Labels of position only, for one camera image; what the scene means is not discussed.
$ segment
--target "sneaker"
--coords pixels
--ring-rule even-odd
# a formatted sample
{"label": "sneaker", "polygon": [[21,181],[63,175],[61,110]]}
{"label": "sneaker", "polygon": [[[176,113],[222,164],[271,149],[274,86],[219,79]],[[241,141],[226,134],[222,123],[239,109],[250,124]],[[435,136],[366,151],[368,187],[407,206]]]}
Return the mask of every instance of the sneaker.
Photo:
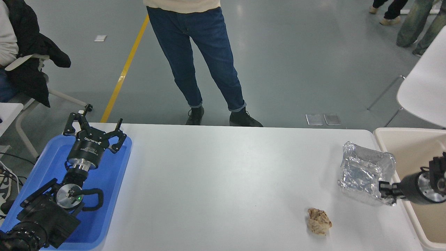
{"label": "sneaker", "polygon": [[380,24],[382,24],[382,25],[396,25],[399,22],[401,22],[401,17],[397,16],[394,19],[383,18],[383,20],[381,20]]}
{"label": "sneaker", "polygon": [[374,8],[373,6],[370,6],[368,12],[370,14],[376,14],[376,12],[378,11],[378,8]]}
{"label": "sneaker", "polygon": [[419,58],[423,55],[423,54],[420,54],[419,52],[417,52],[416,50],[413,50],[412,54],[414,54],[415,56],[417,56]]}
{"label": "sneaker", "polygon": [[232,112],[229,117],[229,125],[231,126],[254,126],[254,127],[263,127],[260,122],[253,119],[245,108],[243,110],[235,113]]}
{"label": "sneaker", "polygon": [[204,108],[202,106],[199,108],[191,108],[188,114],[189,118],[186,121],[186,125],[199,126],[203,118]]}

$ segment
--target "crumpled brown paper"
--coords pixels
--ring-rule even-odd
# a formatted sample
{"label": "crumpled brown paper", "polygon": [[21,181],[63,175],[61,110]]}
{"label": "crumpled brown paper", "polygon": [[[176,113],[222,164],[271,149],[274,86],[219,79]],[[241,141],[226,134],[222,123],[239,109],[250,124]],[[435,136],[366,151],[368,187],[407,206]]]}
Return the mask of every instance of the crumpled brown paper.
{"label": "crumpled brown paper", "polygon": [[310,228],[311,232],[326,235],[332,224],[325,211],[310,208],[308,209],[308,214],[310,215],[308,218],[308,227]]}

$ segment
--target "yellow floor line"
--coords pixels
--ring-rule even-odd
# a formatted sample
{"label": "yellow floor line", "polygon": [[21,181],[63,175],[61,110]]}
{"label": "yellow floor line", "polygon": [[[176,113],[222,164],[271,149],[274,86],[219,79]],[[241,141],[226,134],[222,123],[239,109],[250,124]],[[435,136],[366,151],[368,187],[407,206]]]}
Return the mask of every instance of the yellow floor line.
{"label": "yellow floor line", "polygon": [[115,105],[116,98],[119,95],[119,92],[121,91],[122,84],[124,83],[125,77],[127,76],[128,69],[130,65],[132,64],[133,57],[135,56],[136,50],[138,49],[139,43],[141,41],[142,35],[144,34],[145,28],[147,24],[149,23],[149,16],[147,15],[145,17],[145,20],[141,26],[141,29],[138,33],[138,36],[135,39],[135,43],[133,44],[132,50],[130,51],[130,54],[128,55],[127,61],[125,62],[124,69],[121,72],[121,76],[119,76],[118,83],[116,84],[115,90],[113,91],[113,94],[110,97],[110,100],[108,101],[108,105],[105,108],[104,114],[101,118],[101,123],[105,123],[108,120],[108,117],[110,116],[110,113],[112,112],[113,106]]}

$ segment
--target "robotic arm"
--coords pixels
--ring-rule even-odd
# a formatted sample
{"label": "robotic arm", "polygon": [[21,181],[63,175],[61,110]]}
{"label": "robotic arm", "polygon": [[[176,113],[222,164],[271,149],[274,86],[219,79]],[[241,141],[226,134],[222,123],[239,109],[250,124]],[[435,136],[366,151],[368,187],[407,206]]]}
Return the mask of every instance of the robotic arm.
{"label": "robotic arm", "polygon": [[[95,211],[103,205],[103,191],[99,188],[82,189],[88,171],[97,169],[106,149],[116,153],[122,147],[125,135],[119,120],[114,131],[105,133],[89,126],[85,114],[71,113],[63,135],[75,135],[76,141],[65,162],[66,174],[61,183],[52,179],[26,198],[18,214],[20,223],[10,231],[0,231],[1,251],[37,251],[50,245],[58,248],[77,228],[76,218],[81,211]],[[81,130],[76,134],[73,122],[78,121]],[[118,137],[110,146],[109,139]],[[85,207],[83,197],[97,194],[98,204]]]}
{"label": "robotic arm", "polygon": [[408,175],[400,183],[380,181],[382,198],[411,201],[415,204],[436,204],[446,201],[446,152],[442,157],[429,161],[429,168],[421,167],[421,172]]}

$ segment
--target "white table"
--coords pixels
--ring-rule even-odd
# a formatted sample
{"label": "white table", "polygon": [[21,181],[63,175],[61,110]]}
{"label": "white table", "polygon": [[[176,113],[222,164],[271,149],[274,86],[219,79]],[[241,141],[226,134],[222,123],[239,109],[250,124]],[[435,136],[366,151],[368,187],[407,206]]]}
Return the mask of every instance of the white table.
{"label": "white table", "polygon": [[446,27],[401,84],[396,96],[411,114],[446,127]]}
{"label": "white table", "polygon": [[[339,191],[342,146],[352,141],[378,149],[368,131],[122,129],[132,152],[99,250],[422,250],[401,203],[371,207]],[[325,210],[333,222],[327,236],[308,230],[310,207]]]}
{"label": "white table", "polygon": [[23,104],[20,103],[0,103],[0,118],[3,120],[0,123],[0,136],[3,135],[22,109]]}

